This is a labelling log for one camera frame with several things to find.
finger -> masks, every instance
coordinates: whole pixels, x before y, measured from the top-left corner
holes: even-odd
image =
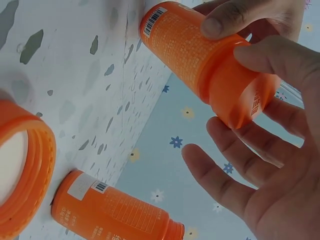
[[[229,0],[209,1],[209,2],[205,2],[203,4],[200,4],[196,7],[194,7],[193,9],[196,10],[197,12],[207,16],[214,9],[216,9],[216,7],[220,6],[221,4],[224,4],[227,1],[229,1]],[[240,30],[237,34],[239,34],[241,37],[246,39],[251,34],[251,31],[248,27],[246,27],[246,28]]]
[[[274,97],[263,112],[290,134],[306,138],[309,128],[305,110],[302,108]]]
[[[229,0],[214,0],[214,1],[209,1],[202,3],[198,6],[195,6],[193,9],[196,10],[197,12],[203,14],[203,15],[208,15],[211,13],[216,7],[218,7],[221,4],[224,4]]]
[[[234,133],[263,159],[282,167],[299,150],[254,122],[234,130]]]
[[[218,117],[208,121],[207,131],[223,156],[253,185],[262,186],[278,170],[252,152]]]
[[[195,180],[209,195],[243,218],[255,190],[233,180],[197,145],[186,145],[182,149],[182,156]]]
[[[276,74],[301,92],[308,126],[320,151],[320,54],[272,36],[248,47],[236,47],[234,56],[243,66]]]
[[[203,34],[210,39],[221,39],[236,34],[252,22],[267,18],[270,1],[230,0],[218,5],[206,16],[201,26]]]

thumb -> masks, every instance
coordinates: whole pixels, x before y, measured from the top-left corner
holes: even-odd
[[[236,47],[234,56],[244,67],[276,74],[301,92],[309,129],[320,151],[320,53],[270,36],[251,46]]]
[[[210,39],[221,39],[236,34],[254,21],[267,18],[271,9],[269,2],[265,0],[210,2],[210,5],[214,5],[214,9],[202,23],[202,33]]]

barcode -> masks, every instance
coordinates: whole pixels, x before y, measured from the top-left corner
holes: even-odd
[[[157,10],[154,11],[154,13],[149,17],[148,21],[146,22],[146,25],[144,26],[144,35],[146,35],[148,38],[150,38],[151,30],[154,27],[156,21],[162,14],[164,14],[167,11],[167,9],[163,7],[159,7]]]
[[[105,184],[103,181],[99,181],[99,180],[95,181],[91,186],[92,189],[94,189],[102,194],[105,193],[107,187],[108,187],[107,184]]]

light blue wallpaper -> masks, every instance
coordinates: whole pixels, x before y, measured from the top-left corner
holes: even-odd
[[[317,51],[320,50],[320,30],[317,28],[320,23],[319,10],[320,2],[307,3],[299,40]],[[284,88],[277,91],[276,97],[303,106]],[[242,220],[216,203],[196,183],[182,159],[181,148],[195,143],[227,174],[249,185],[222,156],[208,135],[206,122],[212,116],[211,108],[171,75],[116,186],[165,209],[175,221],[184,223],[184,240],[255,240]],[[256,122],[297,146],[303,143],[263,114]]]

patterned wallpaper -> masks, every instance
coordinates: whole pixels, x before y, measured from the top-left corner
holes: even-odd
[[[320,51],[319,1],[307,1],[299,42]],[[302,107],[292,89],[281,87],[275,96]],[[116,187],[169,212],[185,224],[184,240],[256,240],[247,226],[216,203],[194,180],[182,156],[188,143],[200,145],[215,162],[237,181],[248,184],[222,156],[206,131],[214,116],[175,75],[162,90]],[[264,115],[256,122],[297,146],[302,140],[284,131]]]
[[[23,240],[79,239],[50,202],[74,167],[114,185],[171,72],[142,44],[157,0],[1,0],[0,98],[54,131],[57,159]]]

